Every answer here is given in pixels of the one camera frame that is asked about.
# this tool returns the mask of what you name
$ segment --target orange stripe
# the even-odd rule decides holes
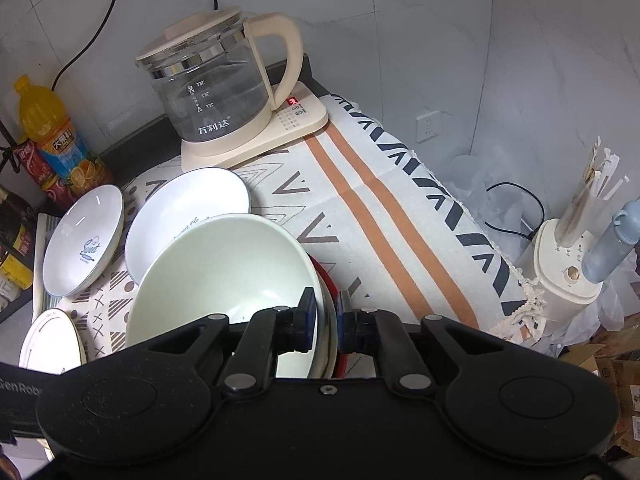
[[[476,314],[466,300],[465,295],[462,294],[458,284],[449,275],[447,269],[445,269],[438,257],[427,245],[424,238],[422,238],[422,235],[404,212],[402,206],[398,200],[396,200],[396,197],[393,196],[382,181],[373,174],[333,123],[329,122],[325,130],[338,150],[342,153],[342,156],[353,166],[353,169],[356,170],[356,173],[360,176],[363,183],[369,187],[389,213],[389,216],[391,216],[394,224],[396,224],[402,237],[409,244],[409,247],[411,247],[415,255],[418,256],[420,263],[441,290],[460,322],[467,326],[478,328]]]
[[[385,235],[382,234],[369,209],[367,209],[367,206],[365,206],[356,192],[351,189],[351,186],[349,186],[345,177],[340,173],[340,170],[336,168],[316,136],[307,137],[305,140],[312,155],[318,161],[320,168],[322,168],[324,174],[334,185],[335,190],[342,197],[353,216],[355,216],[371,247],[378,255],[386,272],[388,272],[391,279],[394,280],[394,283],[415,316],[420,319],[427,314],[433,314],[433,310],[424,298],[420,288],[418,288],[414,279],[402,265],[398,255],[391,248],[391,245],[386,240]]]

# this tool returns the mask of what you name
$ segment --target orange juice bottle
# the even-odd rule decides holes
[[[60,98],[26,75],[14,83],[20,94],[20,122],[45,160],[76,196],[113,181],[104,163],[85,146]]]

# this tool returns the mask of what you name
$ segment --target glass kettle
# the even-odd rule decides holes
[[[275,92],[255,38],[275,34],[287,65]],[[273,12],[242,18],[239,7],[199,12],[168,27],[136,57],[152,77],[183,149],[208,156],[228,152],[258,135],[293,90],[302,68],[300,31]]]

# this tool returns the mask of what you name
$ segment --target kettle handle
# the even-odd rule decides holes
[[[271,34],[280,36],[287,47],[287,65],[284,70],[284,75],[282,76],[282,81],[278,85],[275,94],[271,91],[267,71],[255,44],[255,38],[270,36]],[[270,14],[261,14],[253,18],[246,18],[244,20],[244,35],[249,40],[249,45],[254,53],[260,75],[262,76],[262,81],[267,87],[271,110],[277,110],[284,102],[284,99],[289,97],[289,94],[298,81],[300,70],[302,70],[304,51],[300,30],[289,16],[285,16],[280,12],[271,12]]]

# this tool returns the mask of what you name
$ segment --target yellow bottle cap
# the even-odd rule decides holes
[[[26,74],[22,74],[19,78],[18,81],[16,81],[14,83],[14,89],[16,92],[18,92],[18,94],[20,93],[20,91],[25,88],[25,86],[28,86],[31,84],[31,81],[29,80],[29,76]]]

